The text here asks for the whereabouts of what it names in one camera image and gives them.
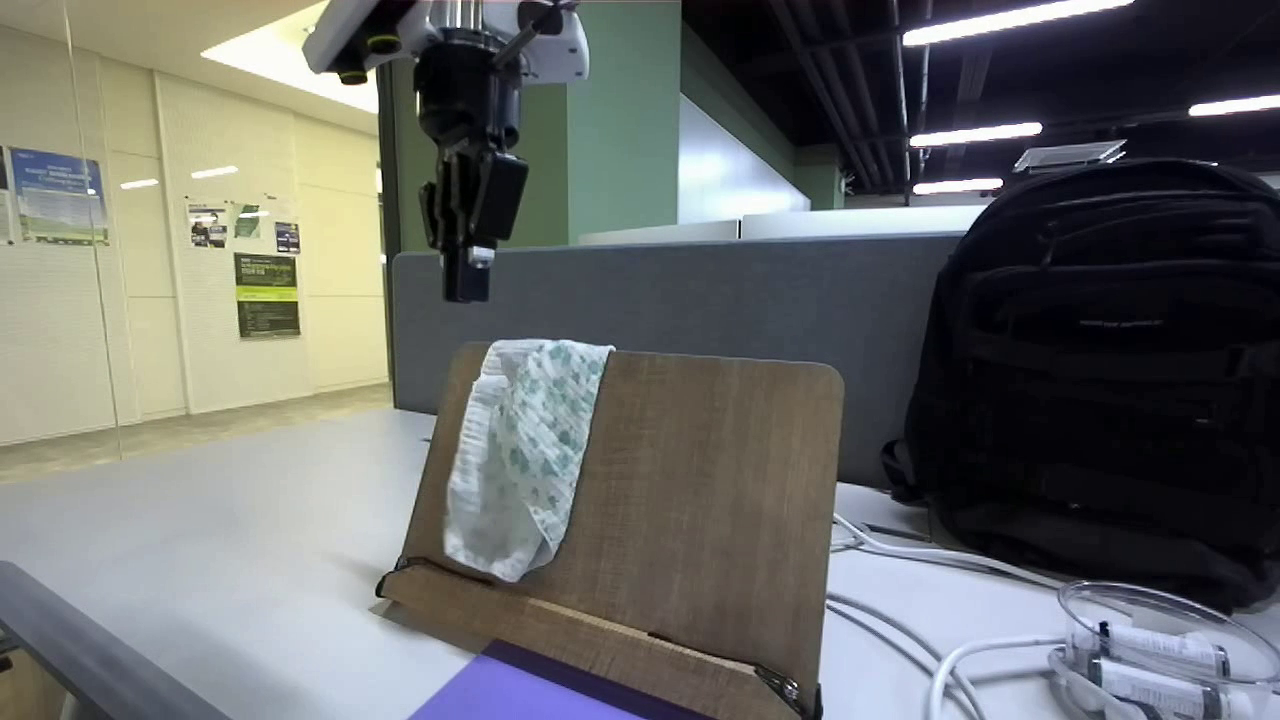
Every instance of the black backpack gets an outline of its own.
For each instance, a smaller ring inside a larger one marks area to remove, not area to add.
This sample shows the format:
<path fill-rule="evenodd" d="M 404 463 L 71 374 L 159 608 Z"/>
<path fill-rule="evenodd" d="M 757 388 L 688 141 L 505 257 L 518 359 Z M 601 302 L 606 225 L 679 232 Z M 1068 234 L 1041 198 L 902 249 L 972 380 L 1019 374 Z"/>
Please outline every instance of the black backpack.
<path fill-rule="evenodd" d="M 1280 196 L 1140 160 L 1002 193 L 935 278 L 895 500 L 1241 608 L 1280 560 Z"/>

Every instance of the white table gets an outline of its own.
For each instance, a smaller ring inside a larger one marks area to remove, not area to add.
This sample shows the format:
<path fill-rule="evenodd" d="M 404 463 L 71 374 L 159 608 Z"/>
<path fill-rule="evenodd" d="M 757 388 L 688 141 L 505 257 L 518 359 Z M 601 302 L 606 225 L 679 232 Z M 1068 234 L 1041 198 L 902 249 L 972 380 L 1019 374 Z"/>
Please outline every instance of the white table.
<path fill-rule="evenodd" d="M 229 717 L 407 717 L 466 664 L 466 653 L 391 625 L 372 597 L 399 553 L 429 426 L 387 407 L 0 482 L 0 554 Z M 840 506 L 902 518 L 858 488 L 840 488 Z M 830 560 L 830 588 L 895 610 L 941 649 L 1062 633 L 1050 597 L 994 576 L 848 553 Z M 1280 638 L 1280 605 L 1255 618 Z M 910 664 L 829 614 L 830 720 L 916 720 L 922 687 Z M 1061 717 L 1035 680 L 983 687 L 983 704 L 993 720 Z"/>

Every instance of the cloth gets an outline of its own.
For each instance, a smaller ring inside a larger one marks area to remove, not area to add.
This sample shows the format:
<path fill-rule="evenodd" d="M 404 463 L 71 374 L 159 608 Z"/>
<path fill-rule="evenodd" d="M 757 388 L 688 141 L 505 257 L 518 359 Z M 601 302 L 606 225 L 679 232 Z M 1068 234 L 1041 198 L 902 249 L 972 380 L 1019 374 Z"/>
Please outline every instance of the cloth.
<path fill-rule="evenodd" d="M 606 362 L 603 342 L 496 338 L 444 495 L 444 553 L 517 583 L 554 560 Z"/>

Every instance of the gray partition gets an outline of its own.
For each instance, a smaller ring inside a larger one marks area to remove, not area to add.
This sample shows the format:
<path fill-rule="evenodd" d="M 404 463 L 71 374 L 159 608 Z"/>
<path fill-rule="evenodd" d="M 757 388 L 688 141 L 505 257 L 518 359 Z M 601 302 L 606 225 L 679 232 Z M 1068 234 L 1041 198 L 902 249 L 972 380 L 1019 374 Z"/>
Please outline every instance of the gray partition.
<path fill-rule="evenodd" d="M 956 234 L 498 253 L 487 302 L 444 302 L 440 259 L 396 257 L 396 407 L 435 413 L 452 353 L 498 334 L 822 359 L 848 382 L 840 477 L 879 482 L 952 249 Z"/>

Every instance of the ceiling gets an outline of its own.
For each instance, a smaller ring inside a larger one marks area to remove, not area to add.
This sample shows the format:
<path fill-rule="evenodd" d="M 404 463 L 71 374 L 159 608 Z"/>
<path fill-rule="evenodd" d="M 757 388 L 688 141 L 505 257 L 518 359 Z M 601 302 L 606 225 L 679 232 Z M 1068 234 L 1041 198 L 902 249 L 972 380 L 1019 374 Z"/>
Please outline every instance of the ceiling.
<path fill-rule="evenodd" d="M 1031 0 L 685 0 L 685 24 L 795 144 L 836 144 L 851 193 L 1007 175 L 1023 141 L 902 150 L 927 128 L 1045 118 L 1035 144 L 1128 141 L 1128 156 L 1280 166 L 1280 110 L 1186 118 L 1186 105 L 1280 90 L 1280 0 L 1134 0 L 959 43 L 899 29 Z"/>
<path fill-rule="evenodd" d="M 71 29 L 71 46 L 81 52 L 159 67 L 351 132 L 372 132 L 374 118 L 369 110 L 199 60 L 203 46 L 307 3 L 317 0 L 0 0 L 0 24 L 56 43 L 67 43 L 65 29 Z"/>

